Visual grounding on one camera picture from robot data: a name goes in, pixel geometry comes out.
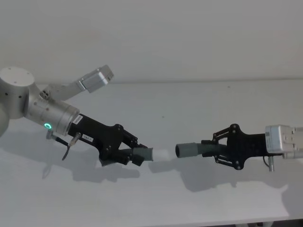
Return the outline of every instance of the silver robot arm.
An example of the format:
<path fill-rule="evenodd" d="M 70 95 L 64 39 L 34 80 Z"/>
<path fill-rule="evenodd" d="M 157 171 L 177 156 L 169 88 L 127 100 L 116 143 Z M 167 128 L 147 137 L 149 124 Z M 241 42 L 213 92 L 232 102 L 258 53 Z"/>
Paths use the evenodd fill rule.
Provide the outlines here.
<path fill-rule="evenodd" d="M 123 129 L 122 125 L 103 125 L 80 114 L 78 108 L 67 100 L 78 93 L 90 93 L 108 84 L 113 78 L 105 65 L 77 79 L 68 85 L 50 84 L 40 90 L 33 75 L 20 68 L 10 67 L 0 71 L 0 136 L 6 131 L 10 119 L 26 117 L 48 129 L 47 139 L 54 139 L 67 146 L 67 152 L 76 141 L 81 140 L 99 151 L 101 163 L 122 163 L 132 161 L 140 166 L 143 161 L 152 160 L 152 149 L 137 143 L 137 138 Z M 67 143 L 54 133 L 70 135 Z M 130 149 L 119 150 L 121 143 Z"/>

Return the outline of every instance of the cylindrical object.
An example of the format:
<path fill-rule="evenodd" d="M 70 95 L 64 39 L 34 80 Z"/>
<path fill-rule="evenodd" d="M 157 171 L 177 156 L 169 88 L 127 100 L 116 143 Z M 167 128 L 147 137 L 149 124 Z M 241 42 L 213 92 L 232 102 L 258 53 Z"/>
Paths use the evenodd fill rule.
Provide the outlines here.
<path fill-rule="evenodd" d="M 50 140 L 53 136 L 53 130 L 47 130 L 46 139 Z"/>
<path fill-rule="evenodd" d="M 44 99 L 33 84 L 29 88 L 25 117 L 63 136 L 67 135 L 72 121 L 79 115 L 79 109 L 52 98 Z"/>
<path fill-rule="evenodd" d="M 144 161 L 153 161 L 152 148 L 134 148 L 133 155 L 139 155 L 144 158 Z"/>
<path fill-rule="evenodd" d="M 0 104 L 0 137 L 5 133 L 9 126 L 9 115 L 5 107 Z"/>
<path fill-rule="evenodd" d="M 193 157 L 202 154 L 201 144 L 182 143 L 176 145 L 177 157 Z"/>
<path fill-rule="evenodd" d="M 0 71 L 0 103 L 6 107 L 10 119 L 24 116 L 28 87 L 34 81 L 33 75 L 24 69 L 10 67 Z"/>
<path fill-rule="evenodd" d="M 78 139 L 80 139 L 81 137 L 81 133 L 77 132 L 76 135 L 71 139 L 71 141 L 69 142 L 68 146 L 74 146 L 76 144 L 76 142 L 78 141 Z"/>
<path fill-rule="evenodd" d="M 274 172 L 275 166 L 274 166 L 274 157 L 273 156 L 268 157 L 268 165 L 269 165 L 269 171 Z"/>
<path fill-rule="evenodd" d="M 177 157 L 193 157 L 202 155 L 210 157 L 214 154 L 225 152 L 226 145 L 223 144 L 201 144 L 201 143 L 181 143 L 176 145 Z"/>
<path fill-rule="evenodd" d="M 152 159 L 152 150 L 153 148 L 129 148 L 122 149 L 120 152 L 123 152 L 127 155 L 139 155 L 144 158 L 144 161 L 153 161 Z"/>

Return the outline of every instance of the white table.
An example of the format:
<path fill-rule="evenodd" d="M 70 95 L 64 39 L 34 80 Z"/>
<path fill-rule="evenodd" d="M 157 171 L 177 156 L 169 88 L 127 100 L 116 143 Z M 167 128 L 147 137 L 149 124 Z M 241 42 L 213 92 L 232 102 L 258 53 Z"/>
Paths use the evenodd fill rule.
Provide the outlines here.
<path fill-rule="evenodd" d="M 303 218 L 303 163 L 261 158 L 242 171 L 213 158 L 176 159 L 175 145 L 238 123 L 303 126 L 303 81 L 113 84 L 69 100 L 104 124 L 122 124 L 154 147 L 154 162 L 101 167 L 96 149 L 45 140 L 27 119 L 0 138 L 0 226 L 197 227 Z"/>

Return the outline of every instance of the cable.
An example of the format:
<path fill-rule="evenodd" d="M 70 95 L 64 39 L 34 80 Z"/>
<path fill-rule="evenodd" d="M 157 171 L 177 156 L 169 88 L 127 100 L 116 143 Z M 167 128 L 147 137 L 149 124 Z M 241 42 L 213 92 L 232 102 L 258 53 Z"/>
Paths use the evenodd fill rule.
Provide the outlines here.
<path fill-rule="evenodd" d="M 265 156 L 263 156 L 263 162 L 269 168 L 269 164 L 265 161 Z"/>
<path fill-rule="evenodd" d="M 68 142 L 62 140 L 60 137 L 56 136 L 55 141 L 57 141 L 57 142 L 59 142 L 59 143 L 61 143 L 61 144 L 63 144 L 63 145 L 65 145 L 65 146 L 68 147 Z"/>
<path fill-rule="evenodd" d="M 71 148 L 70 146 L 67 146 L 67 150 L 66 150 L 66 152 L 65 152 L 65 154 L 64 154 L 64 156 L 62 158 L 62 161 L 64 161 L 66 159 L 66 157 L 68 155 L 68 152 L 70 151 L 70 148 Z"/>

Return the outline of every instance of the robotic arm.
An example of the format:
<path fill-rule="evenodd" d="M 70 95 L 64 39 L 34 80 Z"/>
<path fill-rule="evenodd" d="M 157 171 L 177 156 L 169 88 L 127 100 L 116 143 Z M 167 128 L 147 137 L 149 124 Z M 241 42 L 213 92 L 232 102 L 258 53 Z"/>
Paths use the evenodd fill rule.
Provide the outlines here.
<path fill-rule="evenodd" d="M 129 161 L 140 166 L 143 161 L 152 161 L 152 148 L 137 143 L 137 138 L 122 125 L 103 125 L 83 114 L 63 100 L 88 90 L 90 93 L 108 84 L 113 78 L 110 68 L 105 65 L 63 86 L 50 84 L 41 91 L 34 77 L 24 69 L 11 67 L 0 71 L 0 136 L 6 131 L 10 119 L 26 117 L 48 129 L 46 138 L 65 145 L 67 151 L 81 140 L 99 151 L 102 165 Z M 70 135 L 68 143 L 54 134 Z M 129 149 L 120 150 L 121 143 Z"/>
<path fill-rule="evenodd" d="M 219 140 L 227 138 L 227 144 L 219 144 Z M 216 163 L 244 168 L 250 157 L 263 157 L 264 163 L 271 172 L 274 171 L 274 156 L 283 158 L 303 157 L 303 128 L 291 128 L 285 125 L 266 126 L 264 134 L 247 135 L 237 124 L 213 134 L 212 140 L 201 143 L 185 143 L 176 145 L 177 157 L 214 157 Z"/>

